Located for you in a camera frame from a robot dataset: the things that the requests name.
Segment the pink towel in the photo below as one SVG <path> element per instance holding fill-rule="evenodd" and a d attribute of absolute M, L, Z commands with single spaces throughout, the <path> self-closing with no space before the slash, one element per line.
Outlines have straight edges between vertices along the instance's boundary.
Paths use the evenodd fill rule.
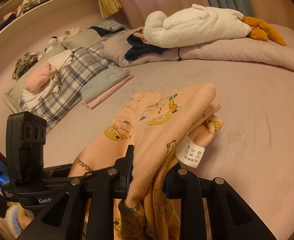
<path fill-rule="evenodd" d="M 40 88 L 51 78 L 56 72 L 56 68 L 52 67 L 48 61 L 40 64 L 29 76 L 25 88 L 35 94 L 39 93 Z"/>
<path fill-rule="evenodd" d="M 103 101 L 105 101 L 108 97 L 110 97 L 113 93 L 115 93 L 119 88 L 121 88 L 125 83 L 132 79 L 133 75 L 126 76 L 122 81 L 119 81 L 116 85 L 109 88 L 106 92 L 102 93 L 100 96 L 98 96 L 95 100 L 91 101 L 90 103 L 86 104 L 84 101 L 82 103 L 86 106 L 88 106 L 90 109 L 94 109 L 97 105 L 101 104 Z"/>

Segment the cartoon animal print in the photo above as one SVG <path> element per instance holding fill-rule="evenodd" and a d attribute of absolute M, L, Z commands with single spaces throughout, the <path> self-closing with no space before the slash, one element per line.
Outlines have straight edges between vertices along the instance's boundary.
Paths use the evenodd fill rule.
<path fill-rule="evenodd" d="M 158 206 L 159 213 L 165 215 L 166 220 L 168 220 L 173 212 L 173 207 L 170 206 L 170 203 L 164 197 L 161 188 L 154 191 L 154 202 Z"/>
<path fill-rule="evenodd" d="M 149 125 L 153 125 L 153 124 L 162 124 L 166 121 L 168 121 L 171 116 L 178 112 L 180 110 L 180 106 L 177 106 L 175 103 L 174 103 L 174 98 L 177 96 L 177 94 L 171 96 L 171 97 L 167 97 L 169 98 L 169 104 L 168 104 L 168 107 L 169 107 L 169 110 L 166 110 L 166 112 L 163 114 L 163 112 L 165 111 L 164 109 L 164 106 L 167 104 L 167 103 L 164 103 L 162 104 L 160 107 L 159 107 L 159 110 L 157 111 L 157 114 L 161 114 L 161 116 L 158 116 L 156 117 L 155 119 L 151 120 L 149 122 Z"/>
<path fill-rule="evenodd" d="M 218 121 L 212 121 L 208 120 L 208 132 L 212 134 L 218 133 L 218 131 L 221 129 L 221 124 Z"/>
<path fill-rule="evenodd" d="M 145 95 L 143 95 L 142 97 L 137 99 L 137 102 L 140 102 L 143 98 L 145 97 Z"/>
<path fill-rule="evenodd" d="M 148 113 L 148 112 L 152 111 L 152 108 L 154 108 L 154 107 L 156 107 L 158 105 L 159 105 L 159 102 L 155 103 L 153 105 L 150 105 L 150 106 L 146 106 L 144 112 L 142 113 L 142 117 L 140 117 L 139 121 L 144 120 L 146 118 L 145 113 Z"/>
<path fill-rule="evenodd" d="M 120 239 L 122 239 L 121 235 L 120 235 L 120 231 L 121 231 L 121 219 L 120 218 L 114 218 L 114 230 L 116 230 L 118 232 L 118 237 Z"/>
<path fill-rule="evenodd" d="M 125 236 L 138 236 L 146 226 L 146 218 L 143 207 L 139 203 L 134 208 L 127 208 L 121 201 L 119 204 L 119 211 L 126 219 L 123 224 Z"/>
<path fill-rule="evenodd" d="M 170 142 L 170 143 L 167 143 L 167 153 L 166 153 L 166 155 L 175 147 L 175 145 L 176 145 L 176 140 L 173 140 L 172 142 Z"/>
<path fill-rule="evenodd" d="M 109 126 L 104 134 L 114 141 L 121 141 L 130 138 L 133 127 L 128 121 L 117 121 Z"/>

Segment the folded clothes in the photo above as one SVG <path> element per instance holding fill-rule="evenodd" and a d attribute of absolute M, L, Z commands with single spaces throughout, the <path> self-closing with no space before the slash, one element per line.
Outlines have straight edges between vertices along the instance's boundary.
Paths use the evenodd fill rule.
<path fill-rule="evenodd" d="M 76 158 L 69 176 L 112 166 L 129 144 L 135 146 L 129 192 L 119 210 L 114 209 L 114 220 L 121 222 L 121 236 L 114 227 L 115 239 L 179 239 L 180 223 L 172 200 L 162 191 L 164 179 L 178 163 L 174 154 L 183 140 L 188 137 L 205 147 L 223 125 L 214 115 L 220 109 L 215 90 L 203 83 L 136 94 Z"/>
<path fill-rule="evenodd" d="M 41 87 L 47 83 L 56 71 L 56 68 L 52 67 L 48 61 L 43 62 L 30 74 L 25 89 L 35 94 L 39 93 Z"/>
<path fill-rule="evenodd" d="M 23 0 L 21 6 L 18 7 L 17 17 L 20 17 L 32 6 L 36 5 L 36 0 Z"/>
<path fill-rule="evenodd" d="M 81 88 L 82 100 L 86 104 L 90 103 L 128 75 L 129 70 L 124 70 L 116 66 L 104 70 Z"/>
<path fill-rule="evenodd" d="M 10 17 L 11 14 L 13 14 L 14 12 L 9 12 L 6 15 L 3 16 L 3 20 L 5 21 L 6 19 L 8 19 Z"/>
<path fill-rule="evenodd" d="M 101 22 L 97 25 L 93 25 L 90 27 L 90 29 L 95 30 L 100 35 L 100 37 L 103 37 L 109 33 L 117 33 L 119 31 L 123 31 L 124 26 L 119 22 L 111 19 Z"/>
<path fill-rule="evenodd" d="M 132 79 L 133 75 L 126 76 L 122 81 L 119 81 L 116 85 L 109 88 L 106 92 L 103 92 L 100 96 L 98 96 L 95 100 L 89 102 L 86 104 L 84 101 L 82 103 L 86 106 L 88 106 L 90 109 L 94 109 L 97 105 L 101 104 L 103 101 L 105 101 L 108 97 L 110 97 L 113 93 L 115 93 L 119 88 L 121 88 L 123 85 L 127 83 L 130 79 Z"/>
<path fill-rule="evenodd" d="M 141 38 L 135 37 L 133 34 L 128 36 L 127 41 L 132 46 L 125 54 L 125 59 L 128 61 L 134 61 L 141 55 L 151 52 L 161 55 L 166 50 L 158 46 L 143 43 Z"/>

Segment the pillow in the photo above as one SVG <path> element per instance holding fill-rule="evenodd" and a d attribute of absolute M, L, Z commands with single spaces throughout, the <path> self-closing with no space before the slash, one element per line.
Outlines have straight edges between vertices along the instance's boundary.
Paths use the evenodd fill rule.
<path fill-rule="evenodd" d="M 67 49 L 78 49 L 83 47 L 88 49 L 92 46 L 99 44 L 104 41 L 106 38 L 100 37 L 99 34 L 92 29 L 85 30 L 79 34 L 66 38 L 62 44 Z"/>
<path fill-rule="evenodd" d="M 12 112 L 16 113 L 21 112 L 22 109 L 18 105 L 19 99 L 22 97 L 22 90 L 25 88 L 25 84 L 31 75 L 31 73 L 43 62 L 48 61 L 49 58 L 60 54 L 61 52 L 64 52 L 65 48 L 59 44 L 56 46 L 52 51 L 48 52 L 45 56 L 43 56 L 31 69 L 28 70 L 26 74 L 24 74 L 19 80 L 15 83 L 15 85 L 10 88 L 2 97 L 7 106 L 12 110 Z M 16 106 L 16 108 L 12 107 L 12 104 L 8 103 L 8 101 L 11 100 L 13 105 Z"/>
<path fill-rule="evenodd" d="M 90 28 L 97 31 L 101 37 L 110 33 L 116 33 L 124 30 L 124 26 L 113 19 L 93 25 Z"/>

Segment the care label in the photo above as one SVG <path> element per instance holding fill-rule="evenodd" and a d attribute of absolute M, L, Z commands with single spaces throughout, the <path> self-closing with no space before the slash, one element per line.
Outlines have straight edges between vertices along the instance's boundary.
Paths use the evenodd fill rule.
<path fill-rule="evenodd" d="M 197 146 L 188 136 L 186 136 L 177 148 L 175 156 L 182 163 L 197 168 L 204 152 L 204 147 Z"/>

